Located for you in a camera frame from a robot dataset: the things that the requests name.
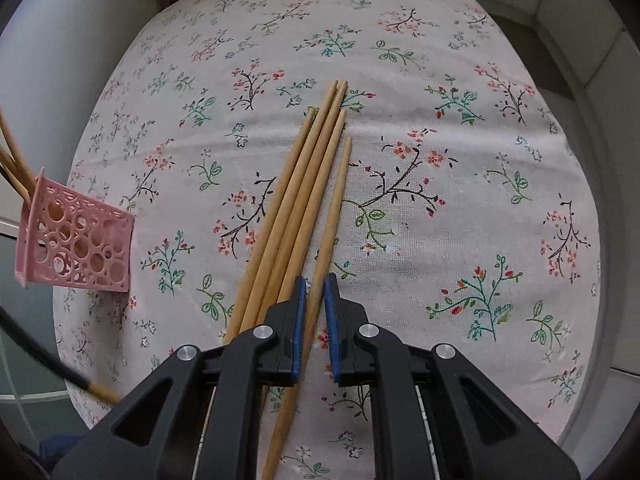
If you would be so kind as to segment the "black-tipped chopstick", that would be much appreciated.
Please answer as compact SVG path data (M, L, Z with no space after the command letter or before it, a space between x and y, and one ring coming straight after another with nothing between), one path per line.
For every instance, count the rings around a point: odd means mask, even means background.
M99 385L97 382L92 382L77 370L63 363L57 356L50 353L38 341L32 338L20 324L15 322L4 307L0 308L0 313L1 329L31 358L45 367L49 372L69 382L76 388L89 393L90 396L93 396L105 404L115 405L120 402L120 396L118 394L109 388Z

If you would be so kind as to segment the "pink perforated utensil holder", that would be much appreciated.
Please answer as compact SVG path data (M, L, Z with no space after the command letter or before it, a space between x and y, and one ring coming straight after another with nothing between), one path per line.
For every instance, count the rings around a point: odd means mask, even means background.
M97 292L128 292L134 216L38 174L24 206L14 276Z

